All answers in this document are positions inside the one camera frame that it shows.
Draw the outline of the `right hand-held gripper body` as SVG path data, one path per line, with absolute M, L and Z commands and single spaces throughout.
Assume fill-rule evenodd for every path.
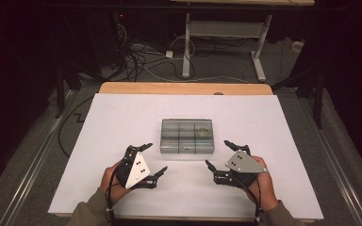
M 235 186 L 238 188 L 250 186 L 260 173 L 267 173 L 263 167 L 255 161 L 250 154 L 247 145 L 232 147 L 235 152 L 226 162 L 229 171 L 214 169 L 214 182 L 217 185 Z

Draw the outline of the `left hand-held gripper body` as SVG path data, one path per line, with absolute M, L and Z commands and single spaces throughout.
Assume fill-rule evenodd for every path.
M 127 189 L 156 187 L 156 178 L 150 174 L 142 152 L 132 145 L 126 149 L 116 177 L 121 186 Z

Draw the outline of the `clear plastic compartment box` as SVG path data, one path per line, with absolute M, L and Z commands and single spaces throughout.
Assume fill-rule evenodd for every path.
M 167 154 L 213 154 L 212 120 L 164 119 L 161 123 L 160 151 Z

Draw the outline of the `person's left hand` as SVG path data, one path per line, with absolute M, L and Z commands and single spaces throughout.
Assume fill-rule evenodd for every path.
M 119 181 L 114 173 L 118 168 L 120 162 L 117 162 L 111 167 L 105 169 L 101 184 L 99 188 L 109 196 L 109 199 L 112 204 L 117 203 L 125 195 L 131 192 L 130 189 L 124 188 L 119 184 Z

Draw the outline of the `person's right hand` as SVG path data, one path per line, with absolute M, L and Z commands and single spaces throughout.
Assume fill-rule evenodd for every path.
M 249 186 L 255 198 L 260 201 L 260 207 L 264 212 L 270 212 L 279 203 L 275 196 L 271 175 L 268 172 L 259 173 L 257 180 Z

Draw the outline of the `black stand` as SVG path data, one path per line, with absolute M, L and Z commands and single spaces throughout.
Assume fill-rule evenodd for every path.
M 314 100 L 313 103 L 313 120 L 319 129 L 322 128 L 321 124 L 321 109 L 322 109 L 322 97 L 323 97 L 323 85 L 324 74 L 318 70 L 309 69 L 295 75 L 291 75 L 289 78 L 281 80 L 271 86 L 272 91 L 276 91 L 280 88 L 296 88 L 296 95 L 298 98 L 310 98 Z
M 56 91 L 57 91 L 57 114 L 58 119 L 65 107 L 64 84 L 67 84 L 70 90 L 80 90 L 81 83 L 78 78 L 78 72 L 71 66 L 58 64 L 56 68 Z

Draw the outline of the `white metal desk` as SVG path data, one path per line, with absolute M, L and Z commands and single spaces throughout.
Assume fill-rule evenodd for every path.
M 210 7 L 220 7 L 226 5 L 230 7 L 269 7 L 301 9 L 303 7 L 312 7 L 314 0 L 171 0 L 172 2 L 182 3 L 186 7 L 199 7 L 208 4 Z M 260 54 L 267 38 L 268 31 L 272 22 L 272 15 L 267 13 L 262 22 L 227 22 L 225 19 L 202 19 L 191 18 L 191 13 L 186 13 L 185 21 L 185 40 L 183 54 L 182 77 L 191 78 L 192 63 L 191 57 L 195 51 L 195 45 L 191 40 L 193 37 L 215 37 L 215 38 L 243 38 L 258 39 L 256 48 L 250 52 L 250 57 L 255 69 L 255 74 L 259 82 L 265 82 Z

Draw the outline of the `metal floor rail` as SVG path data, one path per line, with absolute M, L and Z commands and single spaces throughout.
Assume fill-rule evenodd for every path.
M 311 126 L 316 132 L 317 137 L 320 139 L 321 151 L 322 154 L 324 155 L 324 160 L 327 162 L 331 174 L 336 180 L 339 191 L 354 218 L 355 224 L 357 226 L 362 226 L 362 204 L 358 199 L 356 191 L 352 187 L 352 184 L 348 180 L 346 174 L 343 172 L 343 169 L 340 166 L 337 157 L 335 156 L 334 150 L 332 149 L 323 130 L 320 129 L 313 120 L 312 117 L 313 113 L 311 111 L 309 102 L 306 99 L 300 99 L 299 102 Z
M 64 103 L 66 106 L 61 112 L 60 116 L 55 116 L 51 123 L 46 136 L 44 137 L 41 146 L 39 147 L 33 161 L 27 169 L 27 172 L 22 178 L 21 183 L 16 189 L 13 198 L 11 199 L 7 210 L 0 219 L 0 226 L 12 226 L 17 218 L 32 186 L 34 185 L 43 163 L 50 152 L 50 146 L 58 134 L 58 128 L 64 122 L 65 115 L 69 112 L 70 106 L 74 103 L 74 100 L 78 92 L 75 90 L 69 90 L 65 96 Z

